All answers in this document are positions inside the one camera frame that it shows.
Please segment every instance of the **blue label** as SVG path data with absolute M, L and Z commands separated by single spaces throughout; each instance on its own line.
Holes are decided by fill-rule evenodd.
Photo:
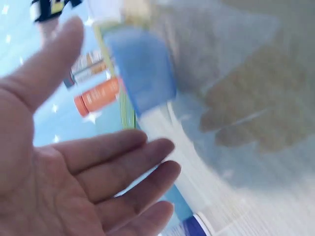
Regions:
M 207 236 L 194 216 L 188 218 L 180 225 L 170 231 L 163 233 L 162 236 Z

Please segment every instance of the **glass surface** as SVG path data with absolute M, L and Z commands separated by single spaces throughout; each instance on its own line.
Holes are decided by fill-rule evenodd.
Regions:
M 315 235 L 315 2 L 168 2 L 179 91 L 139 123 L 176 143 L 183 197 L 214 235 Z

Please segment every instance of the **orange bottle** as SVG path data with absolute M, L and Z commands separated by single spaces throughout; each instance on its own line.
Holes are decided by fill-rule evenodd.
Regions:
M 85 117 L 90 112 L 116 101 L 119 93 L 119 81 L 116 77 L 107 80 L 82 95 L 74 98 L 74 103 L 81 116 Z

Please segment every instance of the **yellow sticker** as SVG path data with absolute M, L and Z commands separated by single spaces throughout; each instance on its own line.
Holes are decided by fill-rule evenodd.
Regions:
M 63 8 L 64 8 L 63 1 L 56 2 L 56 0 L 51 0 L 51 6 L 50 6 L 51 14 L 61 12 Z

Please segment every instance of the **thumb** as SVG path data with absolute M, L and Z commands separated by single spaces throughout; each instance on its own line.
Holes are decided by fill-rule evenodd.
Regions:
M 34 113 L 70 71 L 82 42 L 82 21 L 71 18 L 43 49 L 1 80 L 0 88 L 14 94 Z

